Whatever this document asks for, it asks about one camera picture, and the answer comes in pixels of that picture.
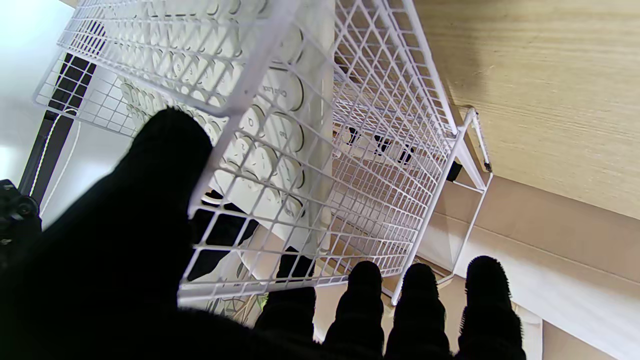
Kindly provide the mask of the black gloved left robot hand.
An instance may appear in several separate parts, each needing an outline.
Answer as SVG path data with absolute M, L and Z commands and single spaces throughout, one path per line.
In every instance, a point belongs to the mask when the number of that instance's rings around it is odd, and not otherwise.
M 114 170 L 1 274 L 1 358 L 211 360 L 524 360 L 522 323 L 498 260 L 471 260 L 458 352 L 432 269 L 412 264 L 393 327 L 382 330 L 382 276 L 350 272 L 324 341 L 316 292 L 270 292 L 253 327 L 178 305 L 193 249 L 187 209 L 213 147 L 175 107 L 157 112 Z

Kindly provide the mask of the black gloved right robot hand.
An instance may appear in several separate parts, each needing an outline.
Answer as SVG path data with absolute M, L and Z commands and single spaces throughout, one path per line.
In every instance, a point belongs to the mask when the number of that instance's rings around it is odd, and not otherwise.
M 204 235 L 214 216 L 214 211 L 199 209 L 195 212 L 194 217 L 190 220 L 190 227 L 192 228 L 195 242 L 201 240 L 201 237 Z M 253 236 L 258 225 L 258 221 L 254 219 L 246 219 L 242 216 L 230 214 L 220 214 L 215 220 L 212 230 L 205 240 L 205 244 L 210 246 L 233 246 L 236 243 L 237 237 L 240 235 L 240 230 L 243 229 L 244 232 L 238 240 L 238 244 L 242 245 L 245 240 Z M 202 250 L 197 260 L 195 260 L 195 264 L 187 276 L 187 280 L 193 281 L 210 274 L 228 253 L 228 250 Z

